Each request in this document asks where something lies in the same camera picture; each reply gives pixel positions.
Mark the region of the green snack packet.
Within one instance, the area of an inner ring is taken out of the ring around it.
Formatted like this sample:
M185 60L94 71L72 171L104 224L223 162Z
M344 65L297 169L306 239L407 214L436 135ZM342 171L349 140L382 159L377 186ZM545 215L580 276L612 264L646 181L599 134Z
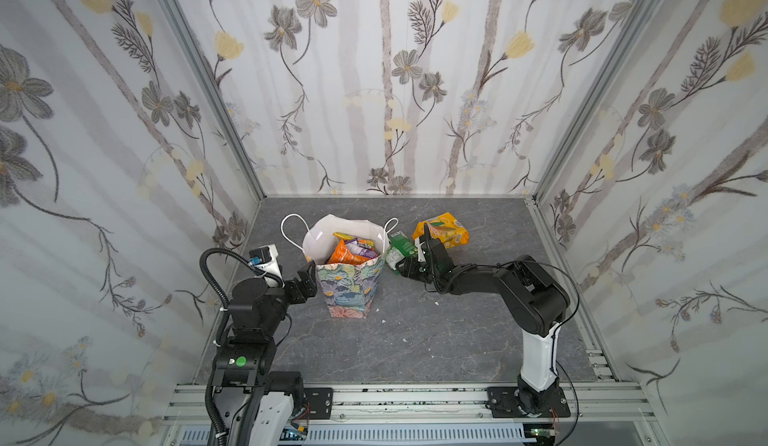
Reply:
M386 253L386 263L394 271L397 264L409 257L417 256L418 249L413 239L402 231L397 231L388 236L389 248Z

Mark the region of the floral white paper bag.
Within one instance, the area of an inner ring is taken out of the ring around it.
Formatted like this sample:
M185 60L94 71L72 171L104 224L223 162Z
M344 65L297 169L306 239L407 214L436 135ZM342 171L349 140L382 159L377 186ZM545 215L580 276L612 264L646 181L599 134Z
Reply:
M304 236L299 242L293 241L285 231L285 223L292 218L304 227ZM306 260L316 263L314 276L331 316L363 319L371 309L386 266L389 234L398 223L398 219L391 218L380 226L367 220L348 220L329 214L310 227L302 216L289 214L282 219L280 232ZM339 233L372 241L375 257L358 265L333 262L331 258L341 244Z

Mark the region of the orange chips packet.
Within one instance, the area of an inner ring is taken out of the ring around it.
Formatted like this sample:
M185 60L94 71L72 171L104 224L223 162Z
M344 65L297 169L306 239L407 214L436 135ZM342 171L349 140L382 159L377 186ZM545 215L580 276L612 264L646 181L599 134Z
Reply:
M340 240L334 252L332 253L330 259L328 260L328 263L357 266L357 265L362 265L368 261L370 260L364 261L361 257L357 257L351 254L347 250L345 243Z

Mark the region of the orange fruit snack packet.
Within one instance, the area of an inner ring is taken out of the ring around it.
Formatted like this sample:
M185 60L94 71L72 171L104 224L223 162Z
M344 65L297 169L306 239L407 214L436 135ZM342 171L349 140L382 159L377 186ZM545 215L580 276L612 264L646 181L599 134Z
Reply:
M344 243L356 243L358 246L369 250L373 250L375 248L374 242L370 239L365 239L341 232L335 232L333 236L343 241Z

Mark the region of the purple snack packet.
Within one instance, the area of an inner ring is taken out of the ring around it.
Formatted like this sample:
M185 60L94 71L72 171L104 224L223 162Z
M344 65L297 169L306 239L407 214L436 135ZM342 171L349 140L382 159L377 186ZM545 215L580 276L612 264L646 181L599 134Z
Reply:
M371 240L354 239L345 243L347 250L354 256L361 257L364 261L376 259L377 253Z

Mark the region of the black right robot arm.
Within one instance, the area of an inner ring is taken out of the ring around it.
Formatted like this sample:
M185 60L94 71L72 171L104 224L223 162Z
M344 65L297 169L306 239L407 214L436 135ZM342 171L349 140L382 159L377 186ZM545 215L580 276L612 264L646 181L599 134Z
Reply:
M443 243L425 229L417 253L398 261L395 270L443 295L497 294L515 323L531 335L554 336L566 322L567 292L528 255L495 265L456 264Z

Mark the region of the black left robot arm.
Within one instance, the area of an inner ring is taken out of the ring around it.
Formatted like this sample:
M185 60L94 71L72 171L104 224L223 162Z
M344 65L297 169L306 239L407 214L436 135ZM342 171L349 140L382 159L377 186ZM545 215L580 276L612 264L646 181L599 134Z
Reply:
M251 276L227 293L208 267L214 255L235 259ZM292 318L291 305L316 296L316 263L308 261L296 277L285 280L277 254L265 246L246 259L225 249L210 248L199 259L201 273L221 300L222 318L214 334L216 352L204 391L210 421L210 445L276 445L285 430L301 439L308 433L310 401L298 371L276 371L272 365L281 342L280 324Z

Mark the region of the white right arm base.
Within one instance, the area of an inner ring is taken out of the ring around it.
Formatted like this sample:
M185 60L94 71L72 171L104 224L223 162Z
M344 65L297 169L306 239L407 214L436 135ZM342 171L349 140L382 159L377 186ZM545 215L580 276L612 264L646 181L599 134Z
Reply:
M556 372L559 324L544 336L523 333L523 363L517 380L521 413L537 417L560 403L560 378Z

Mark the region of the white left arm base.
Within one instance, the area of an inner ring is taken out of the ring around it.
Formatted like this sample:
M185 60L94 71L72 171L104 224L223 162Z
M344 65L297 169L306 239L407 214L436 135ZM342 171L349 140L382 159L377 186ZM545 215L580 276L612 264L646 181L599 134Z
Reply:
M286 426L308 413L303 377L298 371L269 374L246 445L277 445Z

